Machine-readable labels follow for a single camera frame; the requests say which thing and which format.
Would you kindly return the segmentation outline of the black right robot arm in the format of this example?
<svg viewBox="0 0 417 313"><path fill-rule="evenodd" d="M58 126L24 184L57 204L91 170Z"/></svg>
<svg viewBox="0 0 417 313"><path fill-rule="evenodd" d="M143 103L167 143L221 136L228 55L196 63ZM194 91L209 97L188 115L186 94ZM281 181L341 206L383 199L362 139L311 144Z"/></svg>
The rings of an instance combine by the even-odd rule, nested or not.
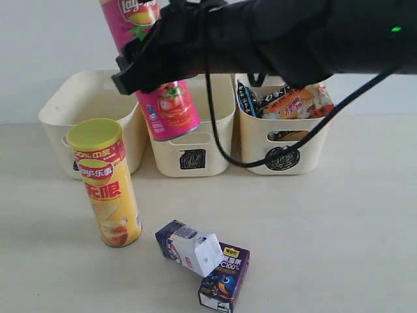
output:
<svg viewBox="0 0 417 313"><path fill-rule="evenodd" d="M335 74L416 73L415 1L171 1L112 79L150 93L198 74L267 74L303 87Z"/></svg>

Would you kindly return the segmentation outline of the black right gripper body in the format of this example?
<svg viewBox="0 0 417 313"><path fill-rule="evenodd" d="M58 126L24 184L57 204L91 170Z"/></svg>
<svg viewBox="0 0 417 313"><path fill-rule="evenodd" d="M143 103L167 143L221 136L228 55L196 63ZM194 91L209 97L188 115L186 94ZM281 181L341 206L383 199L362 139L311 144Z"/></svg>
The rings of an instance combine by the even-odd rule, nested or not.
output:
<svg viewBox="0 0 417 313"><path fill-rule="evenodd" d="M143 83L162 85L203 73L203 15L226 1L170 1L143 41Z"/></svg>

